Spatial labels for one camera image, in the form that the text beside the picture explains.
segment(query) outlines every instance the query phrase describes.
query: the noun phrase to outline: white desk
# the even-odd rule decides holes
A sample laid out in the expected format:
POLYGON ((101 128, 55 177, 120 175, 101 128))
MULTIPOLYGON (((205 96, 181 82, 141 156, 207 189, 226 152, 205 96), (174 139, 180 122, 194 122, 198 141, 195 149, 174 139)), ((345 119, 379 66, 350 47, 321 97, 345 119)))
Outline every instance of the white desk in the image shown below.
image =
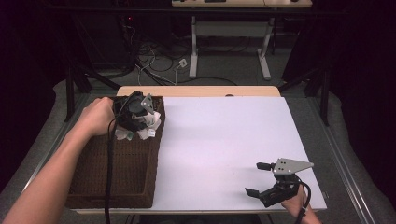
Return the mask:
MULTIPOLYGON (((140 88, 121 88, 119 95, 140 88)), ((147 88, 158 92, 155 87, 147 88)), ((218 88, 227 92, 233 87, 218 88)), ((240 88, 274 90, 266 87, 240 88)), ((115 208, 111 209, 112 213, 236 214, 284 211, 280 204, 265 208, 258 199, 248 197, 245 192, 245 188, 264 191, 276 182, 272 172, 256 168, 257 162, 276 162, 280 157, 308 161, 284 98, 164 96, 164 105, 166 120, 153 206, 149 209, 115 208)), ((312 189, 313 209, 326 209, 313 170, 301 171, 297 175, 312 189)), ((103 209, 80 209, 78 212, 102 214, 103 209)))
MULTIPOLYGON (((206 3, 205 0, 172 0, 173 7, 297 7, 307 8, 312 6, 311 0, 299 0, 291 2, 290 0, 226 0, 221 3, 206 3)), ((270 71, 265 53, 268 48, 268 42, 272 33, 274 19, 266 21, 242 22, 242 21, 197 21, 192 17, 191 37, 192 37, 192 54, 190 62, 190 78, 197 76, 198 48, 196 47, 196 37, 199 35, 214 36, 250 36, 263 37, 262 48, 258 49, 262 75, 265 80, 271 80, 270 71)))

